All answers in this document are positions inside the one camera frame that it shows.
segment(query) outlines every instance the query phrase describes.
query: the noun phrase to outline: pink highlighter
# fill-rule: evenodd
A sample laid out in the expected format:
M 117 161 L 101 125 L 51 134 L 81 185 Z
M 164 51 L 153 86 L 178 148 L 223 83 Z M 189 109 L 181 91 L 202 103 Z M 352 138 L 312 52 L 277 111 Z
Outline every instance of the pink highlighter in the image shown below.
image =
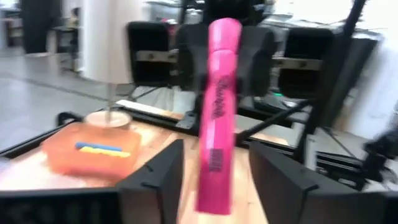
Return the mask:
M 231 213 L 236 113 L 236 64 L 242 25 L 230 18 L 209 26 L 208 82 L 200 129 L 197 211 Z

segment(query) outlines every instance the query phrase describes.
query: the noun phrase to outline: wooden surface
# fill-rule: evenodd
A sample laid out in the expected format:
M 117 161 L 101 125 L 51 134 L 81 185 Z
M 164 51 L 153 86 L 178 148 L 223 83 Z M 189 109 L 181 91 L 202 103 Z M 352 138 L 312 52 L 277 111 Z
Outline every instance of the wooden surface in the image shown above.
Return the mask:
M 181 119 L 182 114 L 175 114 L 170 111 L 164 111 L 151 106 L 142 105 L 139 103 L 133 103 L 126 100 L 118 102 L 119 105 L 127 106 L 137 110 L 143 110 L 155 114 L 161 114 L 164 116 L 170 116 L 172 118 Z M 178 213 L 179 223 L 189 224 L 224 224 L 224 223 L 235 223 L 235 224 L 267 224 L 266 216 L 262 210 L 261 203 L 258 199 L 257 192 L 252 181 L 248 151 L 245 149 L 236 148 L 234 151 L 233 161 L 233 209 L 232 214 L 229 216 L 216 216 L 207 215 L 195 212 L 195 192 L 197 188 L 197 174 L 198 174 L 198 155 L 199 155 L 199 144 L 198 138 L 189 136 L 182 133 L 176 133 L 167 129 L 162 129 L 156 126 L 151 126 L 144 123 L 133 122 L 131 128 L 142 135 L 141 142 L 141 154 L 137 159 L 135 168 L 138 169 L 140 166 L 145 164 L 149 159 L 158 154 L 164 147 L 168 146 L 171 142 L 176 139 L 184 140 L 184 177 L 182 184 L 182 192 L 180 196 L 180 208 Z M 264 139 L 267 141 L 277 142 L 279 144 L 287 144 L 283 139 L 266 136 L 264 134 L 256 134 L 255 138 Z M 10 177 L 16 177 L 16 182 L 29 178 L 29 174 L 26 170 L 32 170 L 37 175 L 40 174 L 40 179 L 46 179 L 47 184 L 43 185 L 42 188 L 71 188 L 71 187 L 87 187 L 87 186 L 105 186 L 106 182 L 98 180 L 76 180 L 70 177 L 60 177 L 57 174 L 51 174 L 48 167 L 45 164 L 45 155 L 40 149 L 36 149 L 26 155 L 18 157 L 13 160 L 18 169 L 14 169 L 8 176 L 7 183 L 10 187 Z M 35 186 L 35 189 L 40 189 L 40 184 Z M 0 189 L 4 189 L 0 177 Z M 11 189 L 17 190 L 20 187 L 14 187 Z
M 182 114 L 175 114 L 170 111 L 164 111 L 151 106 L 133 103 L 127 100 L 121 100 L 119 105 L 127 106 L 137 110 L 144 110 L 151 113 L 170 116 L 181 119 Z M 195 212 L 195 193 L 198 174 L 198 138 L 186 134 L 175 133 L 173 131 L 157 128 L 143 123 L 133 122 L 132 128 L 142 134 L 143 145 L 142 154 L 138 158 L 137 166 L 142 166 L 154 155 L 159 153 L 165 146 L 176 139 L 184 139 L 185 146 L 185 167 L 182 184 L 182 193 L 180 196 L 179 223 L 189 224 L 266 224 L 267 219 L 262 210 L 258 199 L 256 188 L 254 186 L 249 166 L 249 156 L 246 149 L 236 148 L 233 161 L 233 209 L 229 216 L 205 215 Z M 287 144 L 287 141 L 277 137 L 266 136 L 265 134 L 256 134 L 253 137 Z

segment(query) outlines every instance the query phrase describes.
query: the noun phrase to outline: chair backrest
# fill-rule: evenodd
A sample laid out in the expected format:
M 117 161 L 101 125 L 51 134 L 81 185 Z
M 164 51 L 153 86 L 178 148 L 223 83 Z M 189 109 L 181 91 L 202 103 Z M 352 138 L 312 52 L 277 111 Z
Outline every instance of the chair backrest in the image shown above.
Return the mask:
M 243 27 L 237 71 L 238 93 L 244 96 L 264 96 L 268 92 L 272 56 L 276 48 L 275 34 L 270 28 Z
M 178 84 L 183 90 L 201 92 L 206 87 L 208 26 L 181 26 L 176 35 Z
M 303 60 L 323 60 L 335 36 L 329 29 L 292 28 L 286 40 L 284 58 Z M 317 90 L 320 69 L 281 66 L 278 86 L 282 94 L 289 98 L 313 98 Z
M 200 93 L 207 82 L 208 26 L 181 26 L 177 33 L 177 43 L 180 86 L 182 89 Z M 262 96 L 267 93 L 275 50 L 272 30 L 264 27 L 243 27 L 236 71 L 237 94 Z
M 170 82 L 169 32 L 164 22 L 127 25 L 132 80 L 136 85 L 165 86 Z

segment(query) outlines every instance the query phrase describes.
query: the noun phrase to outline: black metal frame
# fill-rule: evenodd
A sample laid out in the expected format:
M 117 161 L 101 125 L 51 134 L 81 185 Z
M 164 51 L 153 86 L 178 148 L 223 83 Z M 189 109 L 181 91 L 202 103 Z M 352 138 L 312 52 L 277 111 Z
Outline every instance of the black metal frame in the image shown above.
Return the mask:
M 287 111 L 280 112 L 276 115 L 271 116 L 270 118 L 266 119 L 262 124 L 253 127 L 252 129 L 248 129 L 243 131 L 241 134 L 236 136 L 236 146 L 249 149 L 250 143 L 253 141 L 259 141 L 262 144 L 269 146 L 276 151 L 283 153 L 284 155 L 295 159 L 300 163 L 304 163 L 304 154 L 305 154 L 305 141 L 307 140 L 307 136 L 314 134 L 317 127 L 322 126 L 322 115 L 324 114 L 324 109 L 328 100 L 330 99 L 330 94 L 333 92 L 336 81 L 339 74 L 348 49 L 349 43 L 351 42 L 351 36 L 354 31 L 354 27 L 356 22 L 358 21 L 358 17 L 361 13 L 361 10 L 364 6 L 365 0 L 356 0 L 350 15 L 347 19 L 346 25 L 343 28 L 343 34 L 336 38 L 335 46 L 332 48 L 332 52 L 329 54 L 329 57 L 326 59 L 324 66 L 322 68 L 322 77 L 323 83 L 321 83 L 317 98 L 313 101 L 304 101 L 303 103 L 298 104 L 296 107 L 291 108 Z M 301 110 L 304 106 L 307 106 L 309 103 L 313 105 L 313 109 L 310 113 L 309 119 L 305 125 L 303 133 L 300 137 L 300 141 L 298 142 L 298 146 L 296 148 L 290 146 L 284 146 L 281 144 L 276 144 L 274 142 L 264 141 L 260 139 L 255 139 L 249 137 L 254 133 L 263 130 L 264 128 L 270 126 L 271 124 L 278 123 L 280 121 L 286 120 L 287 117 L 299 110 Z M 180 133 L 185 133 L 193 136 L 198 136 L 198 125 L 194 125 L 191 128 L 180 128 L 177 127 L 177 123 L 180 121 L 178 119 L 170 118 L 167 116 L 161 116 L 157 114 L 152 114 L 149 112 L 139 111 L 132 108 L 127 107 L 119 107 L 118 110 L 123 110 L 128 112 L 132 115 L 132 117 L 138 121 L 143 123 L 148 123 L 156 126 L 160 126 L 161 128 L 169 129 L 172 131 L 177 131 Z M 254 117 L 251 115 L 254 114 L 242 114 L 242 108 L 238 109 L 238 114 Z M 41 141 L 51 136 L 53 133 L 56 133 L 60 128 L 62 128 L 67 121 L 73 119 L 74 121 L 81 121 L 82 117 L 78 116 L 73 113 L 61 113 L 57 117 L 57 128 L 49 131 L 41 136 L 33 138 L 27 142 L 23 142 L 15 147 L 5 150 L 0 154 L 0 156 L 13 158 L 17 155 L 23 154 L 35 147 L 37 147 Z M 374 154 L 369 153 L 368 158 L 365 160 L 364 163 L 367 161 L 371 161 L 374 158 Z M 367 183 L 366 179 L 382 182 L 383 178 L 380 174 L 380 171 L 383 169 L 387 169 L 384 167 L 384 164 L 375 168 L 376 170 L 372 170 L 372 172 L 363 168 L 362 161 L 348 157 L 342 156 L 332 153 L 325 153 L 325 152 L 317 152 L 317 167 L 318 171 L 322 174 L 328 176 L 329 178 L 335 179 L 337 181 L 342 181 L 342 183 L 349 184 L 349 186 L 356 190 L 362 190 L 365 184 Z

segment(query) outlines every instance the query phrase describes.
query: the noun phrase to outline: metal rod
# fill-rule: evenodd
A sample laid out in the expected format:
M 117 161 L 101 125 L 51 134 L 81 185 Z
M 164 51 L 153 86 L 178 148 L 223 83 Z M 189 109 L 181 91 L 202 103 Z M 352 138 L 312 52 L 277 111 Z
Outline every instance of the metal rod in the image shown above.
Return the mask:
M 265 121 L 255 125 L 254 127 L 242 131 L 241 133 L 236 135 L 236 142 L 243 141 L 243 140 L 247 139 L 248 137 L 252 136 L 253 134 L 256 134 L 259 131 L 262 131 L 263 129 L 266 129 L 269 126 L 275 124 L 278 120 L 285 119 L 288 116 L 301 111 L 304 107 L 310 105 L 311 103 L 312 103 L 312 100 L 303 100 L 300 103 L 297 103 L 297 105 L 295 105 L 291 109 L 283 110 L 283 111 L 273 115 L 269 119 L 266 119 Z
M 161 88 L 161 87 L 152 88 L 152 89 L 150 89 L 150 90 L 148 90 L 148 91 L 146 91 L 146 92 L 144 92 L 144 93 L 141 93 L 140 95 L 138 95 L 138 96 L 136 96 L 136 97 L 131 97 L 129 100 L 131 100 L 131 101 L 133 101 L 133 102 L 136 102 L 139 98 L 141 98 L 141 97 L 143 97 L 143 96 L 146 96 L 146 95 L 148 95 L 149 93 L 152 93 L 153 91 L 158 90 L 159 88 Z
M 106 113 L 106 123 L 111 125 L 112 120 L 112 105 L 113 105 L 113 84 L 108 83 L 108 112 Z

